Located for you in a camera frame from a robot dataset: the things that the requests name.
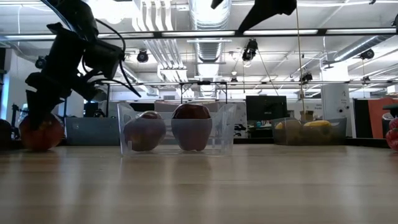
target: air duct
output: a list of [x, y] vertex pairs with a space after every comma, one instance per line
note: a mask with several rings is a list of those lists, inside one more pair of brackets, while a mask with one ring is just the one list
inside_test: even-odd
[[[193, 30], [227, 29], [232, 1], [224, 0], [216, 9], [211, 8], [211, 2], [212, 0], [189, 0]], [[198, 74], [201, 78], [215, 78], [217, 76], [220, 65], [208, 63], [219, 62], [222, 51], [223, 44], [221, 42], [195, 44], [198, 62], [207, 63], [197, 65]], [[211, 96], [213, 93], [203, 90], [202, 94], [204, 96]]]
[[351, 44], [350, 46], [337, 52], [333, 57], [333, 60], [336, 62], [345, 61], [347, 59], [359, 55], [360, 53], [366, 50], [369, 50], [370, 48], [390, 39], [393, 36], [394, 35], [377, 35], [373, 37], [363, 37], [354, 42], [353, 44]]
[[[223, 30], [227, 28], [231, 0], [225, 0], [212, 9], [211, 0], [189, 0], [193, 30]], [[195, 50], [202, 62], [216, 62], [222, 52], [222, 43], [196, 43]]]

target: cable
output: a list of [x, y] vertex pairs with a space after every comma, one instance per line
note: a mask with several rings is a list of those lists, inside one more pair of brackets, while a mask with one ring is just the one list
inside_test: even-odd
[[[300, 23], [299, 23], [299, 8], [296, 8], [296, 21], [297, 21], [297, 41], [298, 41], [298, 54], [301, 55], [301, 41], [300, 41]], [[299, 56], [299, 62], [300, 62], [300, 87], [301, 87], [301, 100], [303, 103], [303, 114], [305, 114], [305, 103], [304, 103], [304, 98], [305, 98], [305, 93], [303, 91], [303, 65], [301, 62], [301, 57]]]
[[[126, 51], [126, 41], [124, 40], [124, 38], [122, 37], [122, 35], [120, 35], [120, 33], [118, 31], [116, 31], [115, 29], [113, 29], [111, 26], [107, 25], [106, 23], [104, 23], [103, 21], [99, 20], [99, 19], [95, 19], [95, 21], [97, 21], [98, 23], [102, 24], [103, 26], [107, 27], [108, 29], [110, 29], [111, 31], [113, 31], [122, 41], [123, 43], [123, 54]], [[120, 70], [122, 71], [123, 77], [126, 80], [127, 84], [129, 85], [129, 89], [135, 93], [137, 96], [141, 97], [141, 95], [137, 92], [136, 89], [134, 89], [134, 87], [132, 86], [129, 78], [126, 75], [126, 72], [124, 71], [123, 68], [123, 59], [121, 58], [119, 61], [119, 66], [120, 66]]]
[[103, 26], [105, 26], [106, 28], [110, 29], [112, 32], [114, 32], [122, 41], [123, 43], [123, 53], [126, 51], [126, 41], [124, 40], [124, 38], [122, 37], [122, 35], [116, 31], [115, 29], [113, 29], [111, 26], [107, 25], [106, 23], [104, 23], [103, 21], [99, 20], [99, 19], [95, 19], [95, 21], [97, 21], [98, 23], [102, 24]]
[[97, 79], [97, 80], [92, 81], [91, 83], [94, 83], [94, 84], [95, 84], [95, 83], [102, 83], [102, 81], [115, 82], [115, 83], [121, 84], [122, 86], [126, 87], [128, 90], [130, 90], [130, 91], [136, 93], [136, 90], [135, 90], [135, 89], [132, 89], [132, 88], [128, 87], [125, 83], [123, 83], [123, 82], [121, 82], [121, 81], [118, 81], [118, 80], [110, 80], [110, 79], [107, 79], [107, 78], [100, 78], [100, 79]]
[[275, 90], [275, 92], [276, 92], [276, 95], [277, 95], [277, 96], [279, 96], [279, 94], [278, 94], [278, 91], [277, 91], [277, 90], [276, 90], [276, 88], [275, 88], [274, 82], [272, 81], [272, 78], [271, 78], [271, 76], [270, 76], [270, 75], [269, 75], [269, 73], [268, 73], [268, 70], [267, 70], [266, 64], [264, 63], [264, 61], [263, 61], [263, 59], [262, 59], [262, 56], [261, 56], [260, 50], [259, 50], [259, 49], [257, 49], [257, 50], [259, 51], [259, 55], [260, 55], [260, 59], [261, 59], [262, 65], [263, 65], [263, 66], [264, 66], [264, 68], [266, 69], [266, 73], [267, 73], [267, 75], [268, 75], [269, 81], [271, 82], [271, 84], [272, 84], [272, 87], [274, 88], [274, 90]]
[[120, 71], [122, 71], [124, 79], [126, 80], [127, 84], [131, 88], [131, 91], [133, 93], [135, 93], [137, 96], [141, 97], [141, 95], [137, 92], [137, 90], [135, 90], [134, 87], [132, 86], [129, 77], [127, 77], [126, 71], [124, 71], [123, 64], [122, 64], [121, 60], [119, 61], [119, 66], [120, 66]]

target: ceiling light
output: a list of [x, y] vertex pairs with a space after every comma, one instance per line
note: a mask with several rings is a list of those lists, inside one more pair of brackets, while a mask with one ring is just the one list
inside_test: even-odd
[[[154, 34], [151, 32], [133, 32], [129, 34], [121, 34], [123, 38], [135, 38], [135, 37], [154, 37]], [[100, 39], [119, 39], [119, 36], [116, 34], [99, 34], [98, 38]]]
[[164, 32], [163, 37], [201, 37], [201, 36], [233, 36], [235, 31], [193, 31], [193, 32]]
[[247, 30], [243, 35], [298, 35], [300, 34], [317, 34], [318, 30]]
[[44, 5], [39, 0], [31, 1], [0, 1], [0, 6], [15, 6], [15, 5]]
[[0, 41], [35, 41], [35, 40], [54, 40], [56, 35], [39, 34], [39, 35], [0, 35]]
[[328, 29], [326, 34], [395, 34], [395, 28], [369, 28], [369, 29]]
[[187, 43], [189, 43], [189, 44], [195, 44], [195, 43], [225, 43], [225, 42], [232, 42], [232, 40], [231, 39], [220, 39], [220, 40], [196, 39], [196, 40], [187, 40]]

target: table surface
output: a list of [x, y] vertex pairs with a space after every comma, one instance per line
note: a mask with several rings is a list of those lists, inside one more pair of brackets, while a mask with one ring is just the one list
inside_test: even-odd
[[0, 223], [398, 223], [398, 155], [235, 145], [233, 156], [118, 147], [0, 154]]

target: pipe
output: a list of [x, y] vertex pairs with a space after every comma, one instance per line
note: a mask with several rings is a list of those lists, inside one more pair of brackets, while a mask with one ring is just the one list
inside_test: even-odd
[[[168, 31], [173, 31], [174, 28], [173, 28], [173, 25], [172, 25], [172, 10], [171, 10], [170, 0], [164, 0], [164, 6], [165, 6], [165, 25], [166, 25], [166, 29]], [[172, 50], [172, 52], [175, 55], [175, 58], [177, 60], [179, 68], [185, 68], [184, 64], [182, 63], [181, 54], [178, 51], [177, 41], [175, 39], [172, 39], [172, 40], [169, 40], [169, 41], [170, 41], [171, 50]]]
[[[156, 28], [159, 31], [164, 31], [163, 20], [162, 20], [162, 5], [160, 3], [160, 0], [156, 0], [155, 1], [155, 8], [156, 8], [156, 18], [155, 18]], [[169, 40], [163, 40], [162, 43], [166, 46], [166, 48], [169, 51], [170, 56], [171, 56], [171, 58], [173, 60], [171, 68], [178, 68], [178, 61], [177, 61], [177, 58], [175, 56], [175, 52], [172, 50], [170, 41]]]
[[[133, 26], [134, 30], [136, 32], [140, 31], [146, 31], [146, 27], [144, 24], [144, 21], [142, 20], [142, 12], [138, 9], [137, 5], [133, 2], [132, 3], [132, 15], [133, 18], [131, 20], [131, 25]], [[161, 64], [163, 68], [167, 68], [167, 64], [165, 61], [162, 60], [162, 58], [159, 56], [159, 52], [156, 50], [156, 47], [154, 46], [154, 43], [152, 40], [144, 40], [145, 46], [150, 50], [156, 61]]]
[[386, 53], [386, 54], [384, 54], [384, 55], [382, 55], [382, 56], [380, 56], [380, 57], [374, 58], [374, 59], [372, 59], [372, 60], [370, 60], [370, 61], [368, 61], [368, 62], [366, 62], [366, 63], [364, 63], [364, 64], [358, 65], [357, 67], [352, 68], [352, 69], [349, 69], [348, 71], [350, 72], [350, 71], [353, 71], [353, 70], [362, 68], [363, 66], [370, 65], [370, 64], [372, 64], [372, 63], [374, 63], [374, 62], [377, 62], [378, 60], [380, 60], [380, 59], [382, 59], [382, 58], [384, 58], [384, 57], [387, 57], [387, 56], [389, 56], [389, 55], [392, 55], [392, 54], [394, 54], [394, 53], [396, 53], [396, 52], [398, 52], [398, 49], [395, 49], [395, 50], [393, 50], [393, 51], [390, 51], [390, 52], [388, 52], [388, 53]]
[[359, 55], [360, 53], [369, 50], [370, 48], [380, 44], [394, 35], [377, 35], [373, 37], [363, 37], [353, 44], [347, 46], [343, 50], [340, 50], [333, 57], [334, 62], [342, 62], [347, 59], [350, 59], [354, 56]]
[[[231, 12], [231, 0], [224, 0], [211, 9], [209, 0], [189, 0], [193, 30], [225, 30]], [[222, 43], [196, 43], [195, 50], [202, 62], [216, 62], [222, 52]]]
[[[150, 0], [144, 0], [146, 3], [146, 8], [147, 8], [147, 13], [146, 13], [146, 19], [145, 19], [145, 24], [148, 27], [149, 30], [155, 30], [154, 25], [152, 23], [152, 7], [148, 7], [152, 5], [152, 2]], [[142, 17], [144, 17], [144, 5], [141, 1], [141, 14]], [[167, 64], [168, 68], [172, 68], [173, 65], [169, 59], [169, 56], [167, 55], [167, 52], [165, 51], [165, 48], [162, 45], [162, 42], [160, 40], [154, 40], [155, 46], [157, 47], [156, 50], [160, 52], [160, 58]]]

